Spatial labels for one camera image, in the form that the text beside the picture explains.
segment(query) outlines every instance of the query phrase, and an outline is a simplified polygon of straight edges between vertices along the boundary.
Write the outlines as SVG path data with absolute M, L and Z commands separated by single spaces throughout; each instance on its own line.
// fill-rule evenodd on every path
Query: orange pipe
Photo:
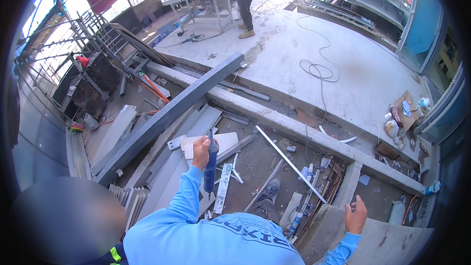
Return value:
M 157 91 L 157 93 L 163 98 L 163 100 L 169 103 L 169 100 L 162 94 L 162 92 L 160 92 L 160 90 L 154 85 L 154 83 L 149 79 L 149 77 L 147 77 L 146 74 L 144 74 L 143 76 L 147 80 L 147 82 L 149 82 L 150 86 L 152 86 Z
M 148 111 L 147 113 L 148 114 L 155 114 L 156 112 L 158 112 L 158 110 L 151 110 L 151 111 Z M 114 122 L 115 120 L 111 120 L 111 121 L 107 121 L 107 122 L 104 122 L 104 123 L 101 123 L 100 126 L 104 125 L 104 124 L 108 124 L 108 123 L 111 123 L 111 122 Z
M 402 220 L 402 224 L 401 224 L 401 225 L 404 225 L 404 223 L 406 222 L 407 214 L 408 214 L 408 212 L 409 212 L 409 209 L 411 208 L 412 201 L 415 199 L 416 196 L 418 196 L 418 194 L 416 194 L 416 195 L 411 199 L 411 202 L 409 203 L 409 207 L 408 207 L 407 210 L 406 210 L 406 214 L 404 215 L 404 219 Z
M 147 86 L 146 84 L 144 84 L 144 82 L 142 82 L 141 80 L 137 79 L 142 85 L 144 85 L 147 89 L 149 89 L 153 94 L 155 94 L 158 98 L 160 98 L 161 100 L 163 100 L 165 103 L 168 103 L 168 100 L 165 101 L 166 99 L 163 99 L 160 95 L 158 95 L 155 91 L 153 91 L 152 89 L 149 88 L 149 86 Z

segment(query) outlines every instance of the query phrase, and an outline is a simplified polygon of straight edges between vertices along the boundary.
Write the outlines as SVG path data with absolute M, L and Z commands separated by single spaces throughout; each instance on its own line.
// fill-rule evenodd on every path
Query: white table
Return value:
M 190 4 L 188 3 L 188 0 L 162 0 L 163 5 L 170 5 L 170 7 L 173 10 L 173 13 L 177 17 L 177 21 L 180 24 L 181 29 L 183 30 L 183 24 L 180 20 L 180 16 L 177 14 L 177 11 L 175 10 L 175 6 L 177 4 L 180 4 L 182 2 L 186 3 L 186 8 L 188 9 L 188 12 L 190 14 L 191 19 L 193 20 L 193 23 L 195 23 L 195 18 L 217 18 L 219 27 L 221 28 L 221 32 L 223 31 L 223 27 L 221 25 L 221 18 L 226 18 L 229 17 L 230 15 L 220 15 L 219 13 L 219 8 L 218 8 L 218 1 L 219 3 L 229 12 L 231 13 L 231 2 L 230 0 L 212 0 L 214 4 L 214 9 L 216 11 L 216 15 L 203 15 L 203 16 L 195 16 L 195 10 L 197 6 L 199 5 L 201 0 L 193 0 L 193 7 L 190 8 Z

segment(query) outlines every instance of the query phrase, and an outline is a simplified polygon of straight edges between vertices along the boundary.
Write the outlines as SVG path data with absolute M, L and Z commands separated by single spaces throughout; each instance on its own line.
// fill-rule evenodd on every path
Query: worker's right hand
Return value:
M 208 148 L 211 144 L 211 140 L 208 136 L 203 136 L 193 143 L 193 166 L 203 170 L 209 162 Z
M 356 202 L 351 205 L 345 204 L 345 229 L 349 233 L 361 234 L 365 226 L 367 210 L 365 203 L 359 195 L 356 195 Z

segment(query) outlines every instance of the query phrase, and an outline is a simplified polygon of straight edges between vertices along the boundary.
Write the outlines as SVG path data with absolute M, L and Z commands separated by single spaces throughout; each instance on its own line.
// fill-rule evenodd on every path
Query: light blue long-sleeve shirt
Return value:
M 124 251 L 130 265 L 150 264 L 304 264 L 298 251 L 271 221 L 249 213 L 198 221 L 203 172 L 191 166 L 168 208 L 160 209 L 128 230 Z M 360 234 L 347 233 L 321 264 L 343 265 Z

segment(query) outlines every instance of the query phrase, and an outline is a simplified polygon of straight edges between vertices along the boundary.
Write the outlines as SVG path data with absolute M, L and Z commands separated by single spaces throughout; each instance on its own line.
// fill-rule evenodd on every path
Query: blue caulking gun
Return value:
M 212 129 L 209 131 L 208 139 L 211 140 L 209 145 L 209 162 L 206 167 L 204 167 L 204 191 L 208 193 L 208 198 L 211 198 L 211 192 L 214 191 L 214 178 L 216 175 L 216 159 L 219 152 L 219 144 L 214 141 L 212 138 Z

